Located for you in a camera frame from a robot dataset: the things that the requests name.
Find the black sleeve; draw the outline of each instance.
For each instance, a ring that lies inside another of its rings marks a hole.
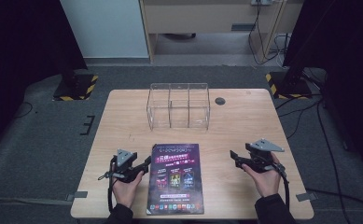
[[[279,194],[260,198],[257,200],[255,207],[261,224],[296,223]]]
[[[132,224],[133,211],[123,204],[117,203],[105,224]]]

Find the white wall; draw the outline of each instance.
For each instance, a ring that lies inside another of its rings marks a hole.
[[[84,58],[148,58],[138,0],[61,0]]]

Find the yellow and black hazard tape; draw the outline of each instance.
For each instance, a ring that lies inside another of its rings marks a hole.
[[[63,95],[53,98],[53,100],[55,101],[86,100],[91,96],[91,92],[94,89],[94,85],[96,85],[97,78],[98,76],[92,76],[90,86],[87,88],[86,93],[84,95],[79,95],[79,96]]]
[[[266,74],[266,80],[268,81],[269,87],[271,88],[272,95],[274,99],[309,99],[309,96],[302,95],[302,94],[280,94],[277,92],[277,88],[273,82],[271,74]]]

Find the clear acrylic organizer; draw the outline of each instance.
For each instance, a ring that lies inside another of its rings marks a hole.
[[[207,83],[152,83],[147,101],[149,128],[208,129]]]

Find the magazine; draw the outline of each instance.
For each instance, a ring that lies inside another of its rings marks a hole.
[[[203,214],[199,144],[157,144],[151,158],[147,214]]]

